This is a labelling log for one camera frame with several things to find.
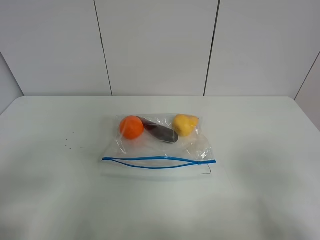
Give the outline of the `clear zip bag blue seal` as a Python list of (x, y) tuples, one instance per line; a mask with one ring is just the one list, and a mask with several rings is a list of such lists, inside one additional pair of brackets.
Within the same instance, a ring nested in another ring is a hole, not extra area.
[(113, 119), (107, 147), (101, 156), (101, 173), (108, 177), (144, 179), (210, 175), (211, 167), (217, 161), (202, 130), (202, 119), (199, 116), (196, 116), (199, 122), (194, 131), (188, 136), (178, 136), (176, 143), (162, 142), (145, 128), (142, 135), (133, 140), (124, 138), (119, 132), (119, 125), (127, 116), (142, 117), (174, 130), (172, 123), (178, 114), (183, 113), (117, 115)]

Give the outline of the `dark purple eggplant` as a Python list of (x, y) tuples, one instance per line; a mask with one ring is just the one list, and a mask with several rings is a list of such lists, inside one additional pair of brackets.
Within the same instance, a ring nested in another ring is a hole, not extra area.
[(139, 117), (144, 129), (156, 139), (168, 143), (174, 144), (179, 140), (179, 135), (173, 130), (158, 123), (151, 122), (146, 118)]

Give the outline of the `yellow pear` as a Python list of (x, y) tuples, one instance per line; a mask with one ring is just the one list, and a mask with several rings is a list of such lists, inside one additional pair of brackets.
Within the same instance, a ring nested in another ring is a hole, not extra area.
[(177, 114), (172, 122), (174, 131), (182, 137), (189, 136), (199, 123), (199, 118), (193, 115)]

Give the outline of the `orange fruit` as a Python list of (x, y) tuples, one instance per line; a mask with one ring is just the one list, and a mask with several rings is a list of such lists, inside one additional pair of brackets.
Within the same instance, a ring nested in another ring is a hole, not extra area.
[(134, 140), (144, 132), (144, 125), (137, 116), (127, 116), (119, 124), (119, 132), (127, 140)]

